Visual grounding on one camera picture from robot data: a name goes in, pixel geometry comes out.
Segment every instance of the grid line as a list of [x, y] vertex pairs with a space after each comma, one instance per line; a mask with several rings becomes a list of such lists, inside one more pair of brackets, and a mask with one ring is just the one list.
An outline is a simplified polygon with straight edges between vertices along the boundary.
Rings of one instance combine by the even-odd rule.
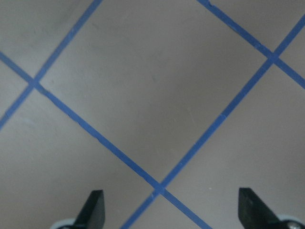
[[133, 162], [129, 157], [127, 157], [120, 149], [118, 149], [114, 144], [112, 144], [108, 139], [101, 135], [97, 130], [90, 126], [85, 120], [83, 120], [79, 115], [72, 111], [67, 105], [65, 105], [61, 100], [54, 96], [51, 92], [47, 91], [40, 83], [40, 79], [45, 75], [47, 70], [52, 66], [52, 64], [59, 57], [63, 49], [72, 41], [76, 33], [82, 27], [82, 25], [87, 21], [91, 14], [95, 11], [98, 5], [101, 3], [99, 1], [93, 1], [85, 13], [81, 16], [78, 22], [70, 30], [64, 40], [55, 49], [46, 63], [39, 70], [37, 75], [32, 78], [23, 69], [21, 69], [16, 63], [14, 63], [9, 57], [0, 52], [0, 59], [7, 64], [15, 73], [17, 73], [22, 79], [28, 82], [28, 86], [25, 91], [19, 96], [19, 98], [13, 103], [13, 105], [6, 111], [4, 117], [2, 118], [3, 127], [8, 119], [13, 115], [13, 113], [18, 109], [18, 107], [25, 101], [28, 95], [31, 93], [33, 88], [39, 91], [41, 94], [49, 98], [59, 109], [61, 109], [65, 114], [67, 114], [73, 121], [77, 122], [84, 130], [86, 130], [91, 136], [98, 139], [98, 141], [109, 149], [113, 154], [115, 154], [121, 161], [123, 161], [128, 167], [135, 171], [139, 176], [144, 178], [158, 193], [161, 193], [168, 201], [175, 205], [180, 211], [182, 211], [186, 216], [188, 216], [193, 222], [195, 222], [199, 227], [211, 229], [202, 219], [195, 215], [186, 205], [179, 201], [175, 196], [168, 192], [161, 184], [159, 184], [151, 175], [149, 175], [144, 169]]
[[[254, 36], [248, 33], [243, 27], [237, 24], [234, 20], [232, 20], [228, 15], [226, 15], [223, 11], [221, 11], [215, 5], [212, 5], [209, 0], [197, 0], [200, 4], [202, 4], [207, 10], [209, 10], [212, 14], [214, 14], [217, 18], [219, 18], [223, 23], [229, 26], [232, 30], [238, 33], [242, 38], [244, 38], [249, 44], [251, 44], [254, 48], [256, 48], [261, 54], [265, 57], [269, 58], [273, 53], [264, 45], [262, 45]], [[299, 20], [298, 23], [305, 20], [305, 15]], [[295, 72], [292, 68], [290, 68], [285, 62], [283, 62], [280, 58], [275, 62], [275, 64], [282, 69], [288, 76], [290, 76], [297, 84], [305, 89], [305, 79], [301, 77], [297, 72]]]
[[[295, 82], [305, 89], [305, 80], [297, 72], [295, 72], [289, 65], [283, 62], [279, 56], [288, 47], [292, 40], [297, 36], [301, 29], [305, 25], [305, 15], [297, 22], [288, 35], [283, 39], [280, 45], [272, 53], [268, 48], [262, 45], [254, 36], [248, 33], [240, 25], [234, 22], [229, 16], [223, 13], [216, 6], [210, 4], [208, 0], [198, 0], [204, 5], [210, 12], [217, 16], [221, 21], [228, 25], [231, 29], [236, 31], [242, 36], [248, 43], [259, 50], [268, 59], [260, 67], [260, 69], [254, 74], [254, 76], [247, 82], [247, 84], [241, 89], [237, 96], [228, 104], [223, 112], [214, 120], [204, 134], [197, 140], [193, 147], [186, 153], [186, 155], [178, 162], [178, 164], [170, 171], [170, 173], [162, 181], [162, 185], [167, 187], [169, 183], [178, 175], [178, 173], [185, 167], [185, 165], [192, 159], [192, 157], [198, 152], [198, 150], [205, 144], [205, 142], [212, 136], [212, 134], [223, 123], [227, 116], [237, 107], [237, 105], [243, 100], [243, 98], [250, 92], [255, 84], [262, 78], [264, 73], [275, 63], [280, 69], [282, 69], [288, 76], [290, 76]], [[155, 190], [149, 197], [136, 209], [136, 211], [129, 217], [129, 219], [123, 224], [121, 229], [128, 229], [140, 215], [152, 204], [152, 202], [158, 197], [158, 192]]]
[[90, 135], [97, 138], [98, 141], [114, 153], [120, 160], [122, 160], [127, 166], [134, 170], [138, 175], [144, 178], [153, 188], [154, 192], [144, 201], [142, 205], [136, 210], [134, 214], [128, 219], [128, 221], [122, 226], [126, 229], [131, 226], [132, 223], [147, 209], [147, 207], [156, 199], [156, 197], [161, 194], [168, 201], [170, 201], [174, 206], [176, 206], [180, 211], [182, 211], [187, 217], [189, 217], [194, 223], [196, 223], [201, 228], [209, 227], [202, 219], [200, 219], [195, 213], [187, 208], [181, 201], [179, 201], [175, 196], [168, 192], [165, 188], [166, 186], [177, 176], [177, 174], [184, 168], [189, 160], [198, 152], [198, 150], [203, 146], [203, 144], [210, 138], [210, 136], [217, 130], [217, 128], [223, 123], [227, 116], [236, 108], [236, 106], [243, 100], [243, 98], [249, 93], [249, 91], [255, 86], [264, 73], [272, 66], [276, 64], [280, 69], [282, 69], [287, 75], [289, 75], [295, 82], [300, 86], [305, 88], [305, 80], [296, 71], [294, 71], [289, 65], [283, 62], [279, 55], [285, 50], [285, 48], [290, 44], [290, 42], [295, 38], [295, 36], [300, 32], [305, 24], [305, 16], [303, 16], [300, 21], [294, 26], [294, 28], [289, 32], [281, 44], [277, 47], [274, 53], [263, 46], [256, 38], [229, 18], [220, 9], [210, 4], [208, 0], [198, 0], [202, 5], [204, 5], [210, 12], [221, 19], [230, 28], [234, 29], [239, 35], [241, 35], [246, 41], [248, 41], [252, 46], [259, 50], [268, 59], [260, 67], [260, 69], [254, 74], [254, 76], [248, 81], [248, 83], [242, 88], [242, 90], [237, 94], [237, 96], [229, 103], [229, 105], [223, 110], [223, 112], [216, 118], [212, 125], [204, 132], [204, 134], [199, 138], [199, 140], [193, 145], [193, 147], [188, 151], [188, 153], [181, 159], [181, 161], [174, 167], [174, 169], [166, 176], [163, 182], [158, 183], [151, 175], [149, 175], [144, 169], [133, 162], [129, 157], [127, 157], [120, 149], [118, 149], [114, 144], [112, 144], [108, 139], [106, 139], [102, 134], [90, 126], [85, 120], [83, 120], [79, 115], [77, 115], [73, 110], [71, 110], [67, 105], [65, 105], [61, 100], [59, 100], [51, 92], [47, 91], [39, 81], [46, 74], [46, 72], [51, 68], [52, 64], [57, 60], [63, 49], [72, 41], [76, 33], [96, 10], [102, 0], [94, 0], [91, 5], [87, 8], [85, 13], [80, 17], [77, 23], [69, 31], [67, 36], [61, 41], [59, 46], [47, 59], [46, 63], [41, 67], [39, 72], [34, 78], [30, 77], [25, 71], [23, 71], [18, 65], [16, 65], [11, 59], [0, 52], [0, 60], [7, 64], [15, 73], [17, 73], [22, 79], [28, 82], [28, 86], [21, 93], [19, 98], [12, 104], [12, 106], [6, 111], [2, 119], [0, 120], [0, 130], [5, 125], [5, 123], [10, 119], [18, 107], [25, 101], [28, 95], [31, 93], [33, 88], [38, 90], [42, 95], [50, 99], [59, 109], [61, 109], [65, 114], [67, 114], [72, 120], [79, 123], [79, 125], [86, 130]]
[[[77, 32], [82, 28], [82, 26], [85, 24], [85, 22], [88, 20], [88, 18], [93, 14], [93, 12], [97, 9], [99, 4], [102, 2], [102, 0], [94, 0], [90, 6], [86, 9], [86, 11], [81, 15], [81, 17], [78, 19], [78, 21], [74, 24], [74, 26], [71, 28], [71, 30], [68, 32], [68, 34], [64, 37], [64, 39], [60, 42], [60, 44], [56, 47], [56, 49], [53, 51], [53, 53], [49, 56], [47, 61], [43, 64], [43, 66], [39, 69], [38, 73], [35, 75], [33, 79], [31, 79], [30, 82], [28, 82], [28, 86], [24, 89], [24, 91], [21, 93], [21, 95], [13, 102], [13, 104], [8, 108], [8, 110], [5, 112], [3, 117], [0, 120], [0, 130], [3, 128], [3, 126], [6, 124], [6, 122], [11, 118], [11, 116], [16, 112], [16, 110], [21, 106], [21, 104], [25, 101], [25, 99], [29, 96], [35, 85], [45, 76], [49, 68], [53, 65], [53, 63], [57, 60], [61, 52], [68, 46], [68, 44], [73, 40]], [[13, 68], [13, 70], [18, 70], [18, 73], [20, 73], [21, 68]]]

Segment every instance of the screw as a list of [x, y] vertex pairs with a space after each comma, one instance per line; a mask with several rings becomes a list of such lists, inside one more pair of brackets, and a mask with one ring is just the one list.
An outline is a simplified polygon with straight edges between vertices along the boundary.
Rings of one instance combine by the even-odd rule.
[[296, 222], [288, 222], [287, 226], [289, 229], [301, 229], [301, 226]]

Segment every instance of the floor tile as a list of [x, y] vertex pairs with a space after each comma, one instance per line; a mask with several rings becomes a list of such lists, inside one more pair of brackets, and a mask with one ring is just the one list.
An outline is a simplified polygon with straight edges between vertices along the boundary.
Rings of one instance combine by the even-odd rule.
[[131, 229], [199, 229], [185, 214], [160, 196], [130, 227]]
[[272, 67], [168, 190], [212, 228], [242, 228], [239, 187], [305, 221], [304, 116], [305, 90]]
[[0, 117], [18, 98], [27, 83], [0, 61]]
[[162, 180], [264, 60], [196, 1], [105, 0], [42, 84]]
[[119, 228], [152, 188], [34, 91], [0, 132], [2, 228], [49, 228], [103, 189], [105, 229]]
[[305, 29], [291, 42], [280, 58], [305, 79]]
[[79, 0], [1, 1], [0, 50], [34, 76], [89, 4]]
[[274, 51], [304, 14], [303, 0], [210, 0], [235, 22]]

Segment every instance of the blue tape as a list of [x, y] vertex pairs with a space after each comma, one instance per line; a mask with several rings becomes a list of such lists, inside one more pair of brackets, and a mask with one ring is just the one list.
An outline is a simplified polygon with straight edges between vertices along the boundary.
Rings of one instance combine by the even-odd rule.
[[253, 47], [255, 47], [258, 51], [260, 51], [266, 57], [269, 57], [272, 52], [263, 46], [254, 36], [248, 33], [245, 29], [243, 29], [240, 25], [238, 25], [235, 21], [233, 21], [229, 16], [227, 16], [224, 12], [222, 12], [219, 8], [212, 5], [208, 0], [197, 0], [200, 4], [206, 7], [212, 14], [214, 14], [217, 18], [219, 18], [222, 22], [224, 22], [227, 26], [229, 26], [232, 30], [237, 32], [241, 37], [243, 37], [248, 43], [250, 43]]
[[186, 205], [181, 203], [176, 197], [165, 190], [163, 196], [170, 201], [176, 208], [183, 212], [189, 219], [191, 219], [195, 224], [203, 229], [212, 229], [208, 224], [206, 224], [201, 218], [199, 218], [195, 213], [187, 208]]
[[13, 104], [9, 107], [9, 109], [4, 113], [0, 120], [0, 130], [4, 127], [6, 122], [10, 119], [10, 117], [16, 112], [16, 110], [20, 107], [23, 101], [28, 97], [28, 95], [32, 91], [32, 87], [27, 86], [17, 100], [13, 102]]
[[[221, 112], [221, 114], [215, 119], [215, 121], [210, 125], [210, 127], [204, 132], [204, 134], [197, 140], [193, 147], [187, 152], [187, 154], [179, 161], [179, 163], [170, 171], [170, 173], [162, 181], [161, 185], [167, 187], [170, 182], [178, 175], [178, 173], [186, 166], [186, 164], [192, 159], [192, 157], [198, 152], [198, 150], [206, 143], [206, 141], [212, 136], [212, 134], [219, 128], [219, 126], [224, 122], [224, 120], [230, 115], [230, 113], [237, 107], [237, 105], [244, 99], [244, 97], [251, 91], [251, 89], [256, 85], [256, 83], [262, 78], [266, 71], [271, 67], [274, 62], [278, 62], [280, 66], [287, 71], [290, 77], [295, 78], [295, 81], [302, 87], [305, 86], [304, 79], [299, 76], [293, 69], [286, 65], [283, 61], [279, 60], [278, 56], [286, 49], [286, 47], [291, 43], [291, 41], [296, 37], [300, 30], [304, 27], [305, 20], [304, 16], [299, 20], [299, 22], [293, 27], [289, 34], [283, 39], [280, 45], [276, 48], [275, 53], [270, 52], [266, 47], [261, 45], [258, 40], [256, 40], [252, 35], [246, 32], [242, 27], [237, 25], [233, 20], [231, 20], [227, 15], [220, 11], [215, 6], [212, 6], [207, 0], [198, 0], [205, 7], [207, 7], [214, 14], [217, 13], [217, 17], [223, 22], [228, 23], [228, 25], [234, 30], [241, 33], [249, 43], [257, 47], [261, 52], [268, 55], [267, 61], [259, 68], [259, 70], [254, 74], [254, 76], [246, 83], [246, 85], [241, 89], [241, 91], [236, 95], [236, 97], [228, 104], [228, 106]], [[124, 223], [122, 228], [127, 229], [132, 225], [138, 217], [150, 206], [155, 198], [158, 197], [158, 193], [154, 191], [141, 205], [140, 207], [129, 217], [129, 219]]]
[[289, 67], [281, 59], [277, 59], [275, 64], [282, 69], [287, 75], [289, 75], [297, 84], [305, 89], [305, 79], [296, 73], [291, 67]]
[[55, 51], [51, 54], [51, 56], [47, 59], [46, 63], [41, 67], [38, 71], [34, 79], [30, 79], [31, 77], [25, 74], [25, 72], [18, 67], [13, 61], [11, 61], [8, 57], [6, 57], [3, 53], [0, 54], [1, 60], [7, 64], [14, 72], [16, 72], [20, 77], [26, 80], [29, 85], [24, 89], [21, 95], [17, 98], [17, 100], [8, 108], [5, 114], [0, 119], [0, 130], [6, 124], [6, 122], [11, 118], [11, 116], [16, 112], [16, 110], [21, 106], [21, 104], [25, 101], [25, 99], [29, 96], [33, 88], [37, 85], [39, 80], [43, 78], [45, 73], [49, 70], [52, 64], [59, 57], [61, 52], [65, 47], [72, 41], [75, 37], [76, 33], [81, 29], [84, 23], [88, 20], [88, 18], [92, 15], [92, 13], [96, 10], [102, 0], [94, 0], [84, 14], [79, 18], [76, 24], [72, 27], [72, 29], [68, 32], [62, 42], [58, 45]]
[[85, 131], [87, 131], [91, 136], [95, 137], [103, 146], [109, 149], [113, 154], [115, 154], [121, 161], [128, 165], [133, 171], [135, 171], [139, 176], [146, 180], [151, 186], [153, 186], [158, 192], [163, 193], [164, 188], [147, 172], [144, 171], [140, 166], [133, 162], [129, 157], [126, 156], [120, 149], [118, 149], [114, 144], [112, 144], [107, 138], [100, 134], [96, 129], [89, 125], [85, 120], [83, 120], [78, 114], [71, 110], [66, 104], [59, 100], [52, 93], [45, 90], [40, 84], [36, 86], [36, 89], [49, 98], [61, 111], [68, 115], [73, 121], [77, 122]]
[[[202, 219], [200, 219], [195, 213], [193, 213], [187, 206], [185, 206], [181, 201], [174, 197], [170, 192], [168, 192], [162, 185], [159, 184], [152, 176], [150, 176], [144, 169], [133, 162], [129, 157], [126, 156], [119, 148], [112, 144], [107, 138], [95, 130], [91, 125], [89, 125], [85, 120], [83, 120], [78, 114], [71, 110], [66, 104], [59, 100], [52, 93], [45, 90], [40, 84], [36, 85], [36, 89], [49, 98], [61, 111], [67, 114], [72, 120], [77, 122], [85, 131], [87, 131], [91, 136], [95, 137], [103, 146], [109, 149], [113, 154], [115, 154], [121, 161], [123, 161], [129, 168], [146, 180], [158, 194], [163, 195], [168, 201], [175, 205], [181, 212], [183, 212], [187, 217], [189, 217], [194, 223], [203, 229], [211, 229]], [[146, 200], [147, 203], [152, 202], [154, 197]]]
[[[16, 65], [12, 60], [10, 60], [7, 56], [0, 53], [0, 59], [5, 62], [11, 69], [13, 69], [18, 75], [20, 75], [25, 81], [31, 82], [32, 78], [23, 71], [18, 65]], [[60, 101], [56, 96], [47, 91], [41, 84], [35, 84], [35, 88], [48, 99], [50, 99], [61, 111], [67, 114], [73, 121], [77, 122], [84, 130], [86, 130], [91, 136], [98, 139], [98, 141], [104, 145], [107, 149], [113, 152], [121, 161], [123, 161], [127, 166], [129, 166], [133, 171], [135, 171], [138, 175], [144, 178], [151, 186], [154, 187], [154, 192], [159, 195], [160, 193], [165, 195], [173, 205], [178, 206], [180, 211], [182, 211], [186, 216], [188, 216], [191, 220], [193, 220], [197, 225], [202, 228], [210, 229], [210, 227], [197, 215], [195, 215], [191, 210], [189, 210], [182, 202], [180, 202], [176, 197], [174, 197], [171, 193], [165, 190], [154, 178], [152, 178], [147, 172], [145, 172], [140, 166], [138, 166], [135, 162], [133, 162], [130, 158], [128, 158], [121, 150], [119, 150], [115, 145], [113, 145], [109, 140], [107, 140], [103, 135], [101, 135], [97, 130], [95, 130], [92, 126], [90, 126], [86, 121], [84, 121], [79, 115], [77, 115], [74, 111], [72, 111], [67, 105], [65, 105], [62, 101]], [[144, 208], [146, 208], [147, 204], [151, 204], [154, 198], [148, 198], [146, 200], [147, 203], [144, 203]]]
[[34, 79], [36, 81], [40, 81], [42, 77], [46, 74], [49, 68], [53, 65], [53, 63], [57, 60], [62, 51], [68, 46], [68, 44], [73, 40], [77, 32], [82, 28], [85, 22], [89, 19], [89, 17], [93, 14], [93, 12], [100, 5], [102, 0], [94, 0], [90, 6], [86, 9], [86, 11], [82, 14], [82, 16], [78, 19], [75, 25], [70, 29], [65, 38], [60, 42], [51, 56], [47, 59], [45, 64], [41, 67], [39, 72], [36, 74]]
[[[260, 53], [262, 53], [265, 57], [270, 58], [273, 53], [262, 45], [254, 36], [248, 33], [245, 29], [243, 29], [240, 25], [238, 25], [235, 21], [233, 21], [229, 16], [227, 16], [224, 12], [222, 12], [219, 8], [212, 5], [208, 0], [197, 0], [200, 4], [206, 7], [212, 14], [214, 14], [217, 18], [219, 18], [222, 22], [224, 22], [227, 26], [237, 32], [241, 37], [243, 37], [248, 43], [250, 43], [254, 48], [256, 48]], [[295, 32], [291, 32], [289, 36], [286, 37], [286, 40], [293, 39], [303, 28], [304, 26], [304, 17], [299, 20], [299, 22], [295, 25], [293, 30]], [[280, 56], [280, 53], [287, 47], [289, 43], [282, 42], [281, 47], [278, 47], [279, 50], [275, 51], [275, 54]], [[297, 72], [291, 69], [286, 63], [283, 61], [276, 61], [275, 64], [281, 68], [288, 76], [290, 76], [297, 84], [304, 88], [304, 78], [301, 77]]]
[[22, 79], [26, 82], [32, 81], [32, 77], [30, 77], [25, 71], [23, 71], [19, 66], [17, 66], [10, 58], [0, 52], [0, 60], [4, 62], [8, 67], [10, 67], [15, 73], [17, 73]]

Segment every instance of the black plastic part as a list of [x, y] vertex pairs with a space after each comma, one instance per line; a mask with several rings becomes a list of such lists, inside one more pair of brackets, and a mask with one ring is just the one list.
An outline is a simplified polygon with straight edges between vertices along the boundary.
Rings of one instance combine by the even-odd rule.
[[58, 229], [102, 229], [105, 223], [104, 194], [102, 190], [92, 191], [73, 225]]
[[300, 229], [305, 226], [293, 220], [280, 221], [271, 209], [250, 188], [239, 189], [238, 218], [245, 229], [291, 229], [289, 223], [297, 223]]

